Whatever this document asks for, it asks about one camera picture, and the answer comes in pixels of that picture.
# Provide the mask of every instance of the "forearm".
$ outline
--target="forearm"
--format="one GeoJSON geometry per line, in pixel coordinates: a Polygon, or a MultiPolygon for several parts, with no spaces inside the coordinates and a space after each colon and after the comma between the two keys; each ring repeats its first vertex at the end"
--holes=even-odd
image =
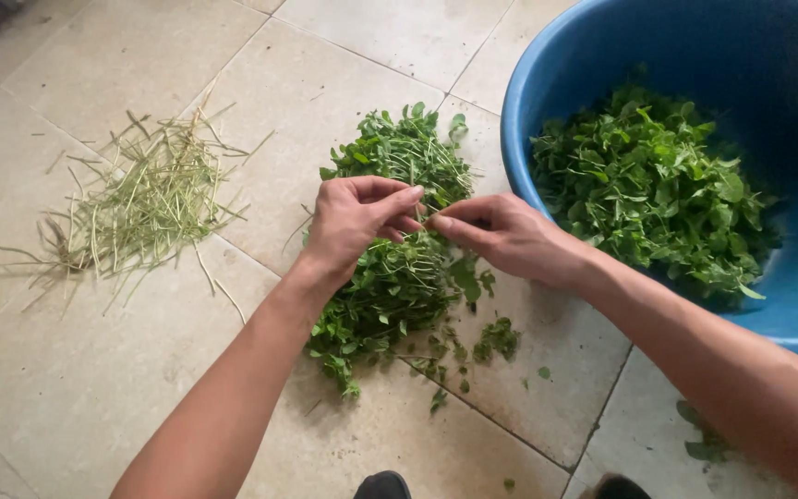
{"type": "Polygon", "coordinates": [[[731,443],[798,482],[798,356],[593,251],[577,291],[731,443]]]}
{"type": "Polygon", "coordinates": [[[332,286],[298,265],[130,464],[112,497],[232,498],[332,286]]]}

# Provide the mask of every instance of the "black shoe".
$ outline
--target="black shoe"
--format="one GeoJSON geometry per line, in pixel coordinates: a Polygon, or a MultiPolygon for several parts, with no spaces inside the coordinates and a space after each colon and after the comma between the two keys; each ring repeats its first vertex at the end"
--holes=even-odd
{"type": "Polygon", "coordinates": [[[636,485],[636,482],[620,475],[604,479],[596,488],[593,497],[595,499],[651,499],[651,496],[642,487],[636,485]]]}
{"type": "Polygon", "coordinates": [[[402,475],[381,471],[365,479],[353,499],[411,499],[411,493],[402,475]]]}

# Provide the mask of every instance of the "fingernail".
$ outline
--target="fingernail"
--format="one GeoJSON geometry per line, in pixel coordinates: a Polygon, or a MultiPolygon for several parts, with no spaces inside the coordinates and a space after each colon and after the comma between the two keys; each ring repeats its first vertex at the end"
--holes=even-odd
{"type": "Polygon", "coordinates": [[[451,228],[451,219],[443,217],[442,215],[433,215],[430,217],[430,224],[439,232],[447,231],[451,228]]]}

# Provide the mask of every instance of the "blue tub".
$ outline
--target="blue tub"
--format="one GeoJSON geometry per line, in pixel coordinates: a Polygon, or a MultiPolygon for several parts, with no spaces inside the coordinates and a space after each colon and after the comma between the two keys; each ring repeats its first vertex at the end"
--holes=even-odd
{"type": "Polygon", "coordinates": [[[786,199],[784,246],[755,286],[767,299],[726,317],[798,353],[798,0],[582,0],[532,41],[507,88],[501,147],[514,192],[549,216],[528,175],[528,138],[639,62],[648,87],[723,112],[720,133],[786,199]]]}

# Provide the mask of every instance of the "left hand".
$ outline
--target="left hand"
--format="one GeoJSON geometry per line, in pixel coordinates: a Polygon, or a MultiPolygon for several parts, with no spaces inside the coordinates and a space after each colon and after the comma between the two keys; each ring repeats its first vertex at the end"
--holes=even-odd
{"type": "Polygon", "coordinates": [[[314,262],[338,286],[353,275],[359,257],[375,237],[401,243],[401,232],[421,229],[415,212],[424,188],[382,176],[350,176],[322,183],[307,246],[298,260],[314,262]]]}

